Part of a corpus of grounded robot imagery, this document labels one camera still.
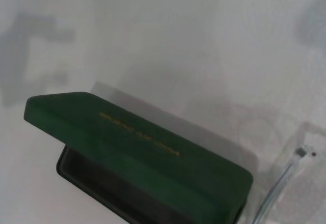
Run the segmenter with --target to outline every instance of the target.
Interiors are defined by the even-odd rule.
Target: white background
[[[0,223],[125,223],[56,174],[63,144],[23,120],[33,95],[123,92],[205,129],[196,138],[156,119],[259,185],[298,124],[326,128],[325,9],[326,0],[0,0]]]

